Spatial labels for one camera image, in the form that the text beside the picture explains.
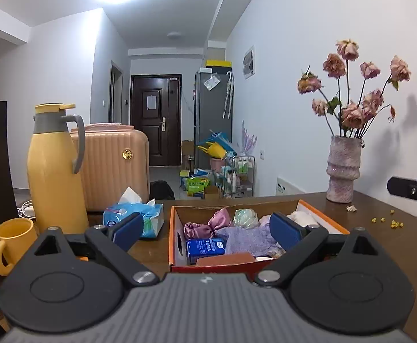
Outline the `pink textured vase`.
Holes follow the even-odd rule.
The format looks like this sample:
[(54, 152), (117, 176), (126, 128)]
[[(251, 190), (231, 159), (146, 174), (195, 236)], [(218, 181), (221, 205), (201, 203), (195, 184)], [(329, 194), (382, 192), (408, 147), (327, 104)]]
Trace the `pink textured vase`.
[(337, 204), (352, 202), (354, 181), (360, 177), (361, 142), (359, 139), (333, 136), (326, 173), (329, 175), (326, 198)]

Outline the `yellow thermos jug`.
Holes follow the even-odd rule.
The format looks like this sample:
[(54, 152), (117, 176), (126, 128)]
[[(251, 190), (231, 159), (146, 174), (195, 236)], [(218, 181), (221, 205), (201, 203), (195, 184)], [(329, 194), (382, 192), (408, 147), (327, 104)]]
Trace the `yellow thermos jug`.
[(81, 180), (86, 135), (82, 117), (67, 114), (73, 108), (62, 103), (35, 106), (27, 174), (41, 232), (58, 227), (65, 234), (80, 234), (89, 227)]

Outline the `pink satin bow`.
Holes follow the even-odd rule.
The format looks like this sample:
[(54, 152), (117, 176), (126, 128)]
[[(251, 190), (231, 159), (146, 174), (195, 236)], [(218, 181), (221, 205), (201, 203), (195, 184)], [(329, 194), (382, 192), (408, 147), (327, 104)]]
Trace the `pink satin bow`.
[(233, 226), (233, 221), (226, 208), (215, 212), (207, 224), (188, 222), (183, 227), (187, 240), (213, 238), (219, 229)]

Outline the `yellow mug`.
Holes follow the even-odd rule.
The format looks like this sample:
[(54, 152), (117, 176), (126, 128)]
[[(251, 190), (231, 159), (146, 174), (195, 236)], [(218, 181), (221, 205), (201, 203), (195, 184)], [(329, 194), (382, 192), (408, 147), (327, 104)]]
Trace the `yellow mug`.
[(34, 222), (14, 218), (0, 224), (0, 276), (7, 276), (37, 239)]

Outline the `purple knitted pouch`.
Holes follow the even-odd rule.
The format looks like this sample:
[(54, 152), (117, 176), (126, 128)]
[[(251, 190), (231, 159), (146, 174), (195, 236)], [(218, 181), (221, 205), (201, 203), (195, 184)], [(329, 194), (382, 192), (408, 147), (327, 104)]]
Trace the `purple knitted pouch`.
[(285, 250), (271, 235), (268, 226), (253, 229), (223, 228), (215, 233), (215, 237), (226, 243), (227, 255), (248, 252), (254, 258), (270, 257), (276, 259), (285, 254)]

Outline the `grey refrigerator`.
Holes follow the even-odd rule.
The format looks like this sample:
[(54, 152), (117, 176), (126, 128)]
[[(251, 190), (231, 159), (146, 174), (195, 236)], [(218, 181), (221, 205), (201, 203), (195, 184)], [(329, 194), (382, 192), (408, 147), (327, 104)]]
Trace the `grey refrigerator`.
[(232, 120), (225, 109), (228, 76), (197, 72), (194, 80), (194, 142), (203, 143), (213, 132), (223, 132), (231, 142)]

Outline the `white alpaca plush toy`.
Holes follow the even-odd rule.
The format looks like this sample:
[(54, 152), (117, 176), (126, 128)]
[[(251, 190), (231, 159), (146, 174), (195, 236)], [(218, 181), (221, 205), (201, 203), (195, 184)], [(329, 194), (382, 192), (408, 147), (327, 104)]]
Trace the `white alpaca plush toy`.
[(307, 226), (319, 226), (319, 223), (307, 212), (294, 211), (288, 214), (288, 218), (303, 228)]

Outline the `iridescent white pouch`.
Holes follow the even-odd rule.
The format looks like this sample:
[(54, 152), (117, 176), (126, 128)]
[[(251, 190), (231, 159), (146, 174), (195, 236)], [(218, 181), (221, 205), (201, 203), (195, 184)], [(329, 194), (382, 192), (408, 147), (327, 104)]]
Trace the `iridescent white pouch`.
[(233, 224), (235, 227), (253, 229), (260, 226), (256, 212), (251, 208), (238, 209), (235, 212)]

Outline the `dried pink roses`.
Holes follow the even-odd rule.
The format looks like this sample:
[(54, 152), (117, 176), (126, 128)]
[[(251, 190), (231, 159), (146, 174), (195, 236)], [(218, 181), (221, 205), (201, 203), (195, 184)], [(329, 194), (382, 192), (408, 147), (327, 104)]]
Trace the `dried pink roses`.
[(322, 71), (336, 82), (334, 92), (308, 67), (297, 81), (298, 93), (315, 95), (312, 111), (325, 120), (331, 136), (360, 141), (382, 111), (389, 111), (388, 121), (395, 121), (396, 110), (386, 102), (385, 92), (390, 87), (398, 91), (412, 77), (408, 63), (397, 55), (385, 75), (374, 62), (361, 62), (360, 45), (352, 39), (336, 42), (336, 51), (327, 55)]

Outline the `blue pocket tissue pack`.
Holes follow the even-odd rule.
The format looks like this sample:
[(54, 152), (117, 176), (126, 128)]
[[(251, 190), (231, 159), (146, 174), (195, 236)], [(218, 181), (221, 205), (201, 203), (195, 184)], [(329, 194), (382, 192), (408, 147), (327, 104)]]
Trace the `blue pocket tissue pack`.
[(199, 259), (222, 256), (226, 252), (225, 242), (220, 238), (187, 240), (187, 256), (190, 264), (196, 264)]

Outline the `yellow box on fridge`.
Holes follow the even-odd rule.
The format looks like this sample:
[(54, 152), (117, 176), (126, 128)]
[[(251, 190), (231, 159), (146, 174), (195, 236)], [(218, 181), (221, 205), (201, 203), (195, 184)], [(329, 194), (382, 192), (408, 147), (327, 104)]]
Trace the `yellow box on fridge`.
[(230, 68), (232, 63), (228, 60), (206, 60), (205, 61), (206, 67), (225, 67)]

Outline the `dark brown door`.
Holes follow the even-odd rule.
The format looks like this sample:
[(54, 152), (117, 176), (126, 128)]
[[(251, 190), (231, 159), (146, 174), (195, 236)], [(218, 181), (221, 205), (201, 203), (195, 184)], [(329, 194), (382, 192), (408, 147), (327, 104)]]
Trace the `dark brown door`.
[(181, 144), (180, 74), (132, 75), (131, 125), (149, 141), (150, 166), (178, 166)]

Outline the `orange cardboard box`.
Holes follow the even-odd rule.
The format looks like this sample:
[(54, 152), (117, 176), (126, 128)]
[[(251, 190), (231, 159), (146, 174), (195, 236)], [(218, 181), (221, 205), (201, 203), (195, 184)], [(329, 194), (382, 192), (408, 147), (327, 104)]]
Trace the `orange cardboard box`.
[(305, 236), (309, 225), (349, 231), (303, 200), (173, 206), (169, 219), (172, 273), (254, 276)]

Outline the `green snack bag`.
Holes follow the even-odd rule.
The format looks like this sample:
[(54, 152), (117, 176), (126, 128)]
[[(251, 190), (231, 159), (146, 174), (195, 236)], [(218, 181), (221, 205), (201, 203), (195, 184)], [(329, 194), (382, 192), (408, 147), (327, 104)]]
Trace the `green snack bag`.
[(188, 177), (185, 180), (185, 188), (189, 197), (197, 196), (204, 193), (205, 188), (210, 184), (207, 177)]

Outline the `brown sponge block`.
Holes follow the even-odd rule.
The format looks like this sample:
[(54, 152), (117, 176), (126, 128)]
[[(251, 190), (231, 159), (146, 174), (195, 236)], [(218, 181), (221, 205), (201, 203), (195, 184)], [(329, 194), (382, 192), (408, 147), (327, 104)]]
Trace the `brown sponge block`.
[(197, 266), (234, 266), (255, 262), (256, 259), (248, 252), (204, 257), (197, 260)]

